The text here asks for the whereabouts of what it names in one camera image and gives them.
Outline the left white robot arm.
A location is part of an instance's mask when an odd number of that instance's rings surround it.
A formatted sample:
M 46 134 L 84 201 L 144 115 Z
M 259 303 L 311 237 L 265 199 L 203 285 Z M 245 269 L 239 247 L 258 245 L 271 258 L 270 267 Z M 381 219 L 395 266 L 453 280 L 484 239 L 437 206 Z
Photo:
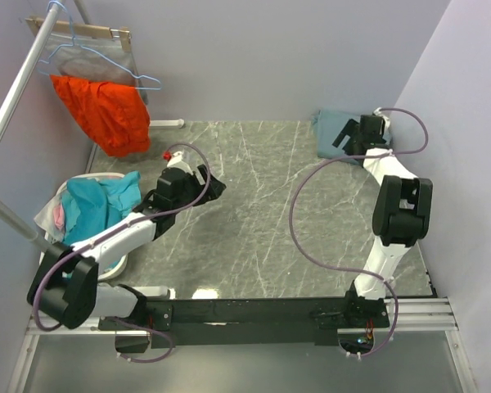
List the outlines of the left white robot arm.
M 100 284 L 100 272 L 165 234 L 179 212 L 217 200 L 226 188 L 206 165 L 196 171 L 167 168 L 155 188 L 122 221 L 72 246 L 51 245 L 27 295 L 37 326 L 45 332 L 51 329 L 41 322 L 42 314 L 55 320 L 58 328 L 69 329 L 91 317 L 118 318 L 130 329 L 147 323 L 147 297 L 126 285 Z

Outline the slate blue polo shirt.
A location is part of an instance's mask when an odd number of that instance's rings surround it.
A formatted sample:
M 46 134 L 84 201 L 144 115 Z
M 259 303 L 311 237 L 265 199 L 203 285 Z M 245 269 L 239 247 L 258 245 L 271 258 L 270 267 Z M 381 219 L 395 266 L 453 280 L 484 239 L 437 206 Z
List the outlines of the slate blue polo shirt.
M 347 121 L 350 119 L 359 121 L 361 116 L 334 110 L 318 111 L 312 118 L 313 131 L 317 138 L 318 157 L 330 160 L 340 158 L 345 163 L 361 165 L 363 163 L 363 156 L 348 156 L 345 153 L 345 148 L 332 146 L 333 141 L 344 128 Z M 391 142 L 389 131 L 384 132 L 384 139 L 388 142 L 388 145 L 382 149 L 389 150 Z

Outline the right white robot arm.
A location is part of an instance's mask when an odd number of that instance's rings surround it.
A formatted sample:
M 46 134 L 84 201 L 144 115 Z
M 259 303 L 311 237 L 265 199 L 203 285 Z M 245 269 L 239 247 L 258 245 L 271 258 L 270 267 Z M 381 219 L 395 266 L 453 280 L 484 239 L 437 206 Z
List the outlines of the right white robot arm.
M 433 183 L 399 162 L 385 140 L 389 124 L 376 110 L 349 120 L 333 142 L 380 186 L 372 215 L 374 242 L 363 272 L 354 280 L 354 290 L 365 300 L 385 297 L 386 283 L 393 279 L 399 261 L 426 236 L 430 224 Z

